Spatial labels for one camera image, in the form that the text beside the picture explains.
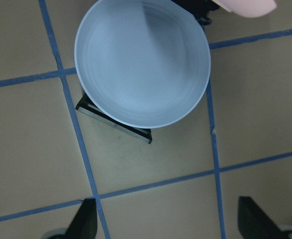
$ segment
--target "floor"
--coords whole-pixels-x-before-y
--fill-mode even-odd
[[[64,232],[88,197],[97,239],[240,239],[240,195],[292,225],[292,1],[276,1],[210,14],[206,94],[148,145],[74,110],[94,0],[0,0],[0,239]]]

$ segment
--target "blue grout line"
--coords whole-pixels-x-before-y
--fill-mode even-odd
[[[1,80],[0,87],[12,86],[12,85],[16,85],[16,84],[33,82],[33,81],[37,81],[37,80],[46,80],[46,79],[54,78],[54,77],[59,77],[58,71],[51,71],[51,72],[38,74],[38,75],[22,76],[22,77],[7,79],[7,80]]]
[[[75,130],[75,133],[76,133],[77,141],[78,141],[78,144],[79,144],[79,147],[80,147],[80,150],[81,150],[81,154],[82,154],[82,157],[83,157],[85,170],[86,170],[86,173],[87,173],[87,176],[88,176],[88,179],[89,179],[89,183],[90,183],[90,186],[91,186],[91,190],[92,190],[93,196],[96,199],[96,207],[97,207],[97,210],[98,210],[98,213],[99,213],[99,216],[100,216],[100,220],[101,220],[102,227],[103,227],[103,230],[104,230],[105,238],[106,239],[110,239],[111,238],[110,237],[110,233],[109,233],[108,226],[107,226],[106,219],[105,219],[105,215],[104,215],[104,212],[103,212],[100,196],[98,194],[96,182],[95,182],[93,171],[92,171],[92,168],[91,168],[91,163],[90,163],[90,160],[89,160],[89,157],[88,157],[88,154],[87,154],[87,150],[86,150],[86,147],[85,147],[85,142],[84,142],[84,139],[83,139],[83,135],[82,135],[82,132],[81,132],[81,129],[80,129],[80,125],[78,123],[77,116],[76,116],[75,108],[74,108],[73,101],[72,101],[72,96],[71,96],[71,93],[70,93],[70,90],[69,90],[69,87],[68,87],[68,84],[67,84],[65,76],[62,76],[61,80],[62,80],[62,84],[63,84],[63,91],[64,91],[66,103],[67,103],[67,106],[68,106],[68,109],[69,109],[69,112],[70,112],[70,115],[71,115],[71,119],[72,119],[72,123],[73,123],[74,130]]]
[[[39,1],[39,5],[40,5],[40,8],[41,8],[41,13],[42,13],[42,17],[43,17],[43,20],[44,20],[46,32],[47,32],[47,35],[48,35],[48,38],[49,38],[49,42],[50,42],[50,45],[51,45],[51,48],[52,48],[52,53],[53,53],[53,55],[55,57],[55,60],[56,60],[56,63],[57,63],[57,69],[58,69],[58,71],[60,73],[60,78],[61,78],[61,81],[62,81],[62,84],[63,84],[63,91],[64,91],[66,103],[67,103],[68,110],[69,110],[69,113],[70,113],[70,116],[71,116],[71,119],[72,119],[73,127],[74,127],[74,130],[75,130],[75,133],[76,133],[76,137],[77,137],[77,140],[78,140],[79,147],[80,147],[80,151],[81,151],[81,154],[82,154],[82,157],[83,157],[83,162],[84,162],[86,173],[87,173],[87,176],[88,176],[88,179],[89,179],[90,187],[91,187],[92,193],[93,193],[93,195],[94,195],[94,197],[96,199],[96,206],[97,206],[99,217],[100,217],[100,220],[101,220],[101,223],[102,223],[102,227],[103,227],[103,230],[104,230],[105,238],[106,239],[110,239],[111,237],[110,237],[110,233],[109,233],[108,226],[107,226],[107,223],[106,223],[106,219],[105,219],[105,215],[104,215],[104,212],[103,212],[102,204],[101,204],[101,201],[100,201],[100,198],[99,198],[99,194],[98,194],[98,191],[97,191],[97,186],[96,186],[96,183],[95,183],[93,171],[92,171],[91,164],[90,164],[90,161],[89,161],[89,157],[88,157],[88,154],[87,154],[87,151],[86,151],[83,135],[82,135],[82,132],[81,132],[81,129],[80,129],[77,117],[76,117],[76,112],[75,112],[75,109],[74,109],[71,93],[70,93],[70,90],[69,90],[69,87],[68,87],[68,84],[67,84],[67,81],[66,81],[66,77],[65,77],[66,73],[72,73],[72,74],[74,73],[75,74],[76,70],[74,68],[72,68],[72,69],[67,69],[66,71],[64,71],[62,60],[61,60],[61,57],[60,57],[60,54],[59,54],[59,50],[58,50],[58,47],[57,47],[56,39],[55,39],[55,36],[54,36],[54,32],[53,32],[53,28],[52,28],[52,24],[51,24],[51,21],[50,21],[50,17],[49,17],[49,13],[48,13],[48,10],[47,10],[47,7],[46,7],[45,0],[38,0],[38,1]]]
[[[223,214],[223,204],[222,204],[222,192],[221,192],[221,181],[220,181],[220,167],[218,160],[218,148],[217,148],[217,138],[215,134],[215,117],[213,111],[213,101],[212,101],[212,91],[210,80],[206,89],[207,95],[207,104],[208,104],[208,116],[210,123],[210,133],[211,133],[211,144],[212,144],[212,153],[214,160],[214,173],[215,173],[215,183],[216,183],[216,193],[217,193],[217,204],[218,204],[218,213],[219,213],[219,226],[221,239],[226,239],[225,223],[224,223],[224,214]]]
[[[52,211],[52,210],[56,210],[56,209],[66,208],[66,207],[70,207],[70,206],[74,206],[74,205],[79,205],[81,203],[82,203],[81,200],[75,200],[75,201],[71,201],[71,202],[51,205],[48,207],[32,209],[32,210],[28,210],[28,211],[24,211],[24,212],[20,212],[20,213],[14,213],[11,215],[1,216],[0,222],[15,219],[15,218],[26,217],[26,216],[30,216],[33,214],[44,213],[44,212],[48,212],[48,211]]]
[[[291,157],[291,156],[292,156],[292,152],[283,153],[283,154],[279,154],[279,155],[275,155],[275,156],[271,156],[271,157],[267,157],[267,158],[262,158],[262,159],[258,159],[258,160],[254,160],[254,161],[250,161],[250,162],[246,162],[246,163],[240,163],[240,164],[236,164],[236,165],[232,165],[232,166],[228,166],[228,167],[223,167],[220,169],[220,171],[227,172],[230,170],[235,170],[235,169],[240,169],[240,168],[245,168],[245,167],[249,167],[249,166],[253,166],[253,165],[262,164],[262,163],[267,163],[267,162],[271,162],[271,161],[275,161],[275,160],[279,160],[279,159],[283,159],[283,158],[287,158],[287,157]]]
[[[74,74],[76,74],[76,69],[75,69],[75,67],[64,69],[63,74],[64,75],[74,75]]]
[[[94,176],[93,176],[93,172],[91,170],[91,163],[90,163],[87,151],[86,151],[83,135],[82,135],[82,132],[80,130],[80,126],[79,126],[79,123],[78,123],[76,112],[74,110],[72,96],[71,96],[71,93],[70,93],[66,78],[65,77],[61,77],[61,80],[62,80],[62,84],[63,84],[63,91],[64,91],[66,103],[67,103],[67,106],[68,106],[68,109],[69,109],[69,112],[70,112],[70,116],[71,116],[72,123],[73,123],[74,129],[75,129],[76,137],[77,137],[77,140],[78,140],[78,143],[79,143],[79,147],[80,147],[80,150],[81,150],[81,153],[82,153],[82,157],[83,157],[83,160],[84,160],[86,173],[87,173],[87,176],[88,176],[88,179],[89,179],[89,182],[90,182],[92,193],[95,196],[95,195],[98,195],[98,191],[97,191],[97,188],[95,186],[96,183],[95,183],[95,179],[94,179]]]
[[[172,183],[182,182],[185,180],[204,177],[204,176],[208,176],[211,174],[214,174],[213,170],[205,171],[205,172],[201,172],[201,173],[196,173],[196,174],[191,174],[191,175],[187,175],[187,176],[183,176],[183,177],[168,179],[168,180],[161,181],[158,183],[151,183],[151,184],[142,185],[142,186],[138,186],[138,187],[134,187],[134,188],[123,189],[123,190],[119,190],[119,191],[112,192],[112,193],[101,194],[100,198],[105,199],[105,198],[116,197],[116,196],[124,195],[127,193],[134,193],[134,192],[138,192],[138,191],[142,191],[142,190],[146,190],[146,189],[151,189],[151,188],[156,188],[156,187],[160,187],[160,186],[164,186],[164,185],[168,185],[168,184],[172,184]]]
[[[0,87],[12,86],[12,85],[17,85],[17,84],[22,84],[22,83],[27,83],[27,82],[46,80],[49,78],[74,75],[74,74],[76,74],[75,68],[63,69],[61,71],[50,71],[50,72],[46,72],[43,74],[22,76],[22,77],[16,77],[16,78],[11,78],[11,79],[6,79],[6,80],[0,80]]]
[[[51,20],[50,20],[50,16],[46,7],[46,3],[45,0],[38,0],[39,5],[40,5],[40,9],[41,9],[41,13],[42,13],[42,17],[44,20],[44,25],[45,25],[45,29],[46,29],[46,33],[48,35],[48,39],[52,48],[52,53],[55,57],[56,63],[57,63],[57,69],[59,71],[63,70],[63,64],[62,64],[62,60],[57,48],[57,43],[56,43],[56,39],[54,36],[54,32],[53,32],[53,27],[51,24]]]
[[[278,37],[290,36],[290,35],[292,35],[292,29],[265,33],[265,34],[255,35],[255,36],[247,36],[247,37],[221,41],[221,42],[216,42],[216,43],[210,43],[209,48],[210,50],[213,50],[213,49],[222,48],[222,47],[240,45],[243,43],[250,43],[250,42],[258,41],[261,39],[272,39],[272,38],[278,38]]]

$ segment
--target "black object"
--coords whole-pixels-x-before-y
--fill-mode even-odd
[[[97,233],[95,199],[85,199],[64,235],[48,239],[94,239]]]
[[[113,126],[114,128],[117,128],[125,133],[130,134],[131,136],[140,138],[147,143],[151,143],[152,136],[151,136],[151,130],[149,128],[136,128],[131,127],[126,124],[120,123],[113,118],[109,117],[108,115],[104,114],[87,96],[87,94],[84,94],[82,99],[77,104],[76,108],[78,111],[93,117],[103,123],[106,123],[110,126]]]
[[[292,239],[292,231],[281,231],[251,197],[239,197],[238,228],[244,239]]]
[[[219,8],[219,5],[212,0],[172,0],[174,3],[181,6],[193,14],[200,25],[211,24],[211,19],[207,17],[209,11],[214,11]]]

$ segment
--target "beige tile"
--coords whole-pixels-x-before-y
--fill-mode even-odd
[[[57,70],[37,0],[0,0],[0,80]]]
[[[60,80],[0,88],[0,216],[91,195]]]
[[[250,196],[277,225],[292,226],[292,157],[221,174],[227,238],[237,230],[239,196]]]
[[[77,103],[83,94],[77,76],[68,82]],[[99,193],[213,169],[205,97],[186,118],[154,129],[150,145],[80,112],[77,116]]]
[[[79,207],[71,206],[0,222],[0,239],[48,239],[53,235],[64,234]],[[96,239],[105,239],[99,218]]]
[[[212,51],[221,166],[292,151],[292,36]]]
[[[102,200],[112,238],[220,238],[214,176]]]
[[[46,1],[64,68],[75,67],[74,43],[77,29],[88,9],[97,0]]]
[[[276,0],[277,9],[258,18],[244,18],[224,9],[210,13],[212,24],[206,27],[209,42],[292,29],[292,1]]]

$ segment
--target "black stand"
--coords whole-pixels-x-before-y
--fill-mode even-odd
[[[172,0],[174,3],[181,6],[194,15],[200,25],[209,25],[212,20],[208,18],[210,11],[215,11],[219,5],[212,0]]]
[[[91,100],[84,94],[76,108],[79,112],[82,112],[92,118],[95,118],[105,124],[108,124],[114,128],[117,128],[131,136],[140,138],[147,143],[151,143],[151,130],[149,128],[136,128],[126,124],[120,123],[108,115],[104,114]]]

